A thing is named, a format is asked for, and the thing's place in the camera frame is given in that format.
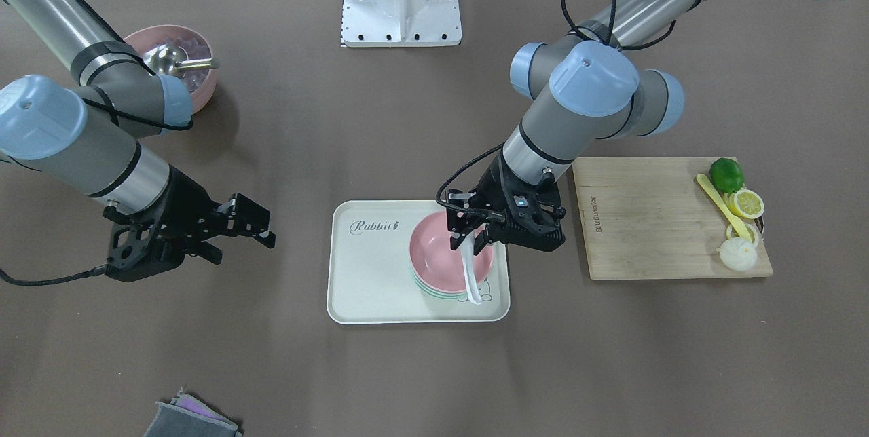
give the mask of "wooden cutting board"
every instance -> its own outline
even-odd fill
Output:
[[[708,175],[717,158],[578,158],[574,180],[592,279],[771,276],[763,240],[757,265],[745,273],[725,267],[715,250],[727,220],[695,176]]]

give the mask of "brown table surface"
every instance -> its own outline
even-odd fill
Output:
[[[186,133],[143,141],[218,201],[272,211],[278,246],[218,240],[126,284],[0,286],[0,434],[141,435],[180,387],[247,435],[865,435],[869,432],[869,0],[713,0],[640,69],[673,73],[673,130],[589,156],[738,156],[767,204],[765,280],[592,282],[578,220],[551,254],[509,248],[497,323],[339,326],[332,212],[428,199],[528,106],[510,60],[567,28],[559,0],[460,0],[458,47],[348,50],[341,0],[87,0],[121,35],[190,26],[223,68]],[[608,0],[568,0],[577,20]],[[0,7],[0,85],[71,78]],[[475,169],[460,180],[471,187]],[[576,215],[569,174],[561,182]],[[0,266],[102,263],[96,202],[0,168]]]

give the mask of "light blue cap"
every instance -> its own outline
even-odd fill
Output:
[[[577,115],[609,116],[630,103],[640,74],[627,57],[596,41],[575,45],[549,75],[559,105]]]
[[[663,77],[664,85],[667,86],[667,109],[664,110],[664,118],[661,118],[661,123],[658,124],[657,128],[646,134],[654,135],[669,130],[673,125],[676,125],[679,118],[682,118],[682,112],[685,111],[685,90],[679,79],[658,69],[649,70]]]
[[[519,51],[513,56],[513,61],[510,62],[510,84],[513,85],[514,90],[530,100],[534,99],[531,97],[531,60],[534,59],[534,54],[542,45],[546,44],[542,41],[526,43],[522,48],[519,48]]]
[[[189,124],[190,117],[193,116],[193,100],[187,86],[173,75],[158,73],[158,77],[164,87],[164,124],[177,127]],[[169,131],[171,130],[164,128],[160,134]]]
[[[0,152],[18,161],[61,152],[87,121],[81,98],[43,75],[25,75],[0,90]]]

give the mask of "lime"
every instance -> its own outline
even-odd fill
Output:
[[[763,199],[751,189],[740,189],[732,195],[724,195],[727,208],[738,217],[754,220],[763,214]]]
[[[742,168],[733,159],[722,157],[711,163],[709,167],[709,179],[714,187],[723,193],[735,193],[742,189],[745,177]]]

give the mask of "metal scoop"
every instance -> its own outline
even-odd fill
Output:
[[[171,43],[163,43],[145,52],[142,56],[145,64],[156,73],[181,77],[186,70],[217,69],[220,62],[214,57],[207,59],[187,59],[183,48]]]

